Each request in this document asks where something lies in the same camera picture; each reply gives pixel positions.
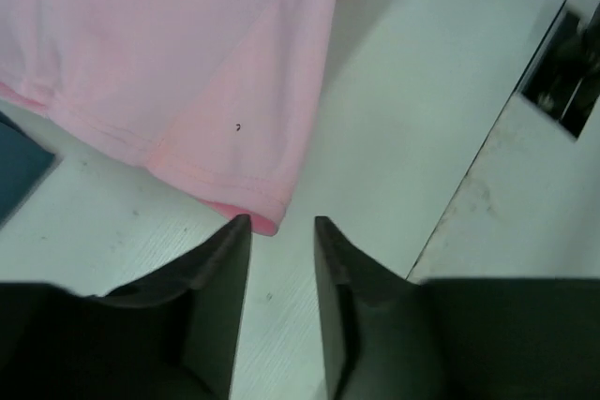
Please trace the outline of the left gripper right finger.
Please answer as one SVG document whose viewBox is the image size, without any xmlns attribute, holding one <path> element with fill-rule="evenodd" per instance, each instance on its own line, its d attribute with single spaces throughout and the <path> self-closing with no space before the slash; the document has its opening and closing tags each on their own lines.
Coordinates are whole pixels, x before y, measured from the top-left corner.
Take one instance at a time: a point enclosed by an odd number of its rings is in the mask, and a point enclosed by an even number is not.
<svg viewBox="0 0 600 400">
<path fill-rule="evenodd" d="M 599 283 L 431 278 L 412 283 L 314 222 L 331 399 L 595 399 Z"/>
</svg>

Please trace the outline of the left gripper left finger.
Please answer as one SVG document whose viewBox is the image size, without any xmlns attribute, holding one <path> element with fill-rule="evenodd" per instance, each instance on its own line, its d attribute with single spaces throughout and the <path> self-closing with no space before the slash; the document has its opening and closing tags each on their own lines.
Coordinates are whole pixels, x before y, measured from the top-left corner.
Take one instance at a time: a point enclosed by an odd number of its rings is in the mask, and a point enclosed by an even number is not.
<svg viewBox="0 0 600 400">
<path fill-rule="evenodd" d="M 226 399 L 248 281 L 251 224 L 103 296 L 1 286 L 5 399 Z"/>
</svg>

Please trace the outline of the pink t-shirt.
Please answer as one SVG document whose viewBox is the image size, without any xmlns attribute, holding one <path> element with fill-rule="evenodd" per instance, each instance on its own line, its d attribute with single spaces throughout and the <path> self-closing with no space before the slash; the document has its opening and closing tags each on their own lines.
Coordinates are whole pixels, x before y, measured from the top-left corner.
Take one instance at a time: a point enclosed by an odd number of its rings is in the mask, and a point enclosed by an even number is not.
<svg viewBox="0 0 600 400">
<path fill-rule="evenodd" d="M 1 95 L 272 236 L 337 0 L 1 0 Z"/>
</svg>

